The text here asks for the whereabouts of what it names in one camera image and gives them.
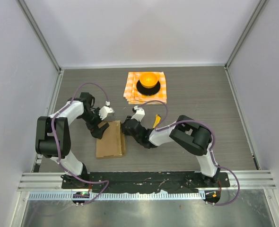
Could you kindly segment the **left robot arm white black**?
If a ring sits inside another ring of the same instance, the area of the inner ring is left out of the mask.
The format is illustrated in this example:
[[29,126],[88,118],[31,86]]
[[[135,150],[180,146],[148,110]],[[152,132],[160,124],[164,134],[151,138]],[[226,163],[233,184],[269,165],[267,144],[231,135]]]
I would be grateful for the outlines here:
[[60,165],[64,176],[71,176],[73,184],[83,189],[88,185],[89,175],[86,166],[71,151],[70,125],[76,119],[82,119],[95,139],[101,139],[109,127],[108,123],[100,124],[114,114],[110,102],[102,108],[95,108],[95,97],[82,92],[78,98],[70,98],[64,107],[49,116],[37,120],[35,150]]

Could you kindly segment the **brown cardboard express box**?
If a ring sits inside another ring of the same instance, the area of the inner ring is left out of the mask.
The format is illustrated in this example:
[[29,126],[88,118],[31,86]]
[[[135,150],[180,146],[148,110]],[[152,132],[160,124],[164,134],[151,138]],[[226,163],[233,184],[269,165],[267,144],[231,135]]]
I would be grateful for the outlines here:
[[126,153],[125,135],[121,129],[121,121],[108,122],[109,127],[101,139],[96,140],[96,158],[122,157]]

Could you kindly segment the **yellow utility knife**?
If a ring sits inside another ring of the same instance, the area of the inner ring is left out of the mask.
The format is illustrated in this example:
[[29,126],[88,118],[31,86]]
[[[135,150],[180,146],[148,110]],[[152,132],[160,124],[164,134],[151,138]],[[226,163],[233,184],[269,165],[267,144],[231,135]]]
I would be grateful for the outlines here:
[[153,129],[156,128],[160,122],[161,122],[161,116],[159,114],[156,114],[155,121],[154,121],[152,128]]

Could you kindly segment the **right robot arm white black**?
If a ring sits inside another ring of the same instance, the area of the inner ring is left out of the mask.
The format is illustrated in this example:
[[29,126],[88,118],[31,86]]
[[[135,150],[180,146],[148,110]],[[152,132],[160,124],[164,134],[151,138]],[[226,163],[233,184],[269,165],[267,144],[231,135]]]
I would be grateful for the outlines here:
[[133,137],[144,148],[157,148],[165,143],[176,142],[190,154],[196,156],[202,182],[208,187],[219,181],[220,167],[215,161],[213,147],[214,132],[204,123],[180,115],[177,121],[161,128],[147,129],[139,120],[127,116],[121,124],[122,133]]

